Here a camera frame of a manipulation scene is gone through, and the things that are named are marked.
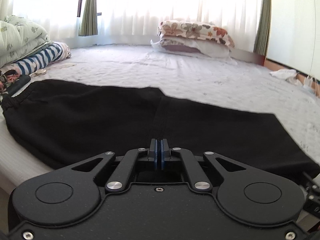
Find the black pants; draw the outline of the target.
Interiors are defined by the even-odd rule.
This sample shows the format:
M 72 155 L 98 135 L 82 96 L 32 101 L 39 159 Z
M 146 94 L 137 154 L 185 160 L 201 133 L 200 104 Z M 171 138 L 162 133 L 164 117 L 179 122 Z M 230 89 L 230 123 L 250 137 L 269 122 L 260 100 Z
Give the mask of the black pants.
M 43 80 L 4 98 L 2 109 L 12 137 L 54 169 L 167 139 L 195 155 L 213 151 L 293 181 L 319 174 L 275 115 L 172 98 L 158 88 Z

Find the white patterned bed mattress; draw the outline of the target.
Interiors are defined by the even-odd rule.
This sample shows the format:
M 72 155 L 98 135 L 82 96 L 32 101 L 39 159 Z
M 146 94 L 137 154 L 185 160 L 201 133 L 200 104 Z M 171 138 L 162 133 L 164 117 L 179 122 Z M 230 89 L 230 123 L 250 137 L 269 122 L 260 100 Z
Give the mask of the white patterned bed mattress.
M 165 95 L 240 111 L 271 113 L 306 156 L 319 163 L 319 100 L 301 88 L 244 61 L 157 51 L 150 46 L 102 46 L 72 50 L 31 83 L 63 80 L 94 86 L 155 87 Z

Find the small round beige object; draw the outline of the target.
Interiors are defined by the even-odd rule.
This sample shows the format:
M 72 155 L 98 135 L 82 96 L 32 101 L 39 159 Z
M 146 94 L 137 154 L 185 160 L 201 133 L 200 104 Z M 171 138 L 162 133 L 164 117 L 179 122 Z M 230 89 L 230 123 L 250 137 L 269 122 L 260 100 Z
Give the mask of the small round beige object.
M 34 72 L 34 75 L 35 75 L 35 76 L 45 75 L 46 72 L 47 72 L 46 69 L 39 69 L 39 70 L 37 70 L 36 72 Z

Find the white crumpled cloth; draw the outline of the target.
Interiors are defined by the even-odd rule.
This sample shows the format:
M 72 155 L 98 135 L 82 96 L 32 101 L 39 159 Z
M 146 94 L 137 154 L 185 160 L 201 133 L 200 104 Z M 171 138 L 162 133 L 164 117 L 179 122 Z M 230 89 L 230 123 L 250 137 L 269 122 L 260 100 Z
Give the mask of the white crumpled cloth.
M 296 83 L 297 72 L 294 69 L 280 69 L 270 72 L 272 77 L 280 80 L 285 80 L 289 83 Z

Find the black floral folded cloth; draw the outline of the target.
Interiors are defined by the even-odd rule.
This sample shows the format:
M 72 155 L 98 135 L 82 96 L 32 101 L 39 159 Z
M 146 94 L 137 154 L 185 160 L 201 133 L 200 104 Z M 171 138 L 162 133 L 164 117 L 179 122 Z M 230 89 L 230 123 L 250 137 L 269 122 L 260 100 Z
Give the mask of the black floral folded cloth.
M 1 72 L 1 98 L 14 95 L 30 80 L 29 75 L 19 74 L 13 69 Z

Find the olive green curtain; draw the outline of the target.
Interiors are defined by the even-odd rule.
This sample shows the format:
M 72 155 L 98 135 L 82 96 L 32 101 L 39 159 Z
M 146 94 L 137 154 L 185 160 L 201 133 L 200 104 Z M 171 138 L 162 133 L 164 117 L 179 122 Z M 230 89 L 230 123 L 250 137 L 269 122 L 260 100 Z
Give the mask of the olive green curtain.
M 94 36 L 98 34 L 97 0 L 85 0 L 84 9 L 81 9 L 82 0 L 78 0 L 77 17 L 81 17 L 78 35 Z
M 253 52 L 266 56 L 271 26 L 271 0 L 261 0 L 260 20 Z

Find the olive green right curtain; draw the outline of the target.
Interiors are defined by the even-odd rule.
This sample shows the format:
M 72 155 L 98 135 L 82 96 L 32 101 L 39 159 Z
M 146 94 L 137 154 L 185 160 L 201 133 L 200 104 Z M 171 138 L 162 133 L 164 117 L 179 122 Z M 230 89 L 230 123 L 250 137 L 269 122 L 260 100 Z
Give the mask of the olive green right curtain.
M 260 20 L 253 52 L 266 56 L 271 26 L 271 0 L 261 0 Z

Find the white sheer curtain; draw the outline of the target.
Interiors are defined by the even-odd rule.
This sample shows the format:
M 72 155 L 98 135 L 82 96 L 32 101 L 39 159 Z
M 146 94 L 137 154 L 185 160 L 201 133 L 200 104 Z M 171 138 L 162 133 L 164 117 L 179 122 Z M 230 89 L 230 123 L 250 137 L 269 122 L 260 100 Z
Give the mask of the white sheer curtain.
M 1 0 L 1 16 L 38 23 L 54 41 L 71 48 L 97 44 L 145 44 L 163 20 L 213 23 L 226 29 L 236 48 L 252 51 L 261 0 L 97 0 L 98 34 L 79 36 L 78 0 Z

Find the green floral folded comforter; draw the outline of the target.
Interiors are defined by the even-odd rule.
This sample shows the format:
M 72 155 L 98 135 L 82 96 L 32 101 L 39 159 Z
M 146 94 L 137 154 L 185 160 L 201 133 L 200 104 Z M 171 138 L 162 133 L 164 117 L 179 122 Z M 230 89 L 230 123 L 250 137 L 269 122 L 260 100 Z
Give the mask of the green floral folded comforter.
M 10 15 L 1 20 L 1 67 L 23 59 L 51 43 L 41 25 Z

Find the wooden bed frame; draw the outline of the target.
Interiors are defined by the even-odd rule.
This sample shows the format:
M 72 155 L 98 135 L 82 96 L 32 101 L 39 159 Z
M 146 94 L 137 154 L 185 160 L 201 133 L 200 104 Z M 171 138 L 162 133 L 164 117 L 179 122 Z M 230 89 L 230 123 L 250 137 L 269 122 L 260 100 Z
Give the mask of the wooden bed frame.
M 278 71 L 280 69 L 293 69 L 291 67 L 283 65 L 276 61 L 269 60 L 263 55 L 259 55 L 256 53 L 235 49 L 235 48 L 231 48 L 231 57 L 236 60 L 258 64 L 260 66 L 268 68 L 271 71 Z M 307 79 L 307 75 L 302 72 L 299 72 L 298 70 L 296 71 L 297 71 L 297 76 L 296 76 L 297 79 L 303 84 L 304 81 Z M 318 80 L 312 81 L 311 88 L 314 89 L 314 92 L 319 97 L 319 81 Z

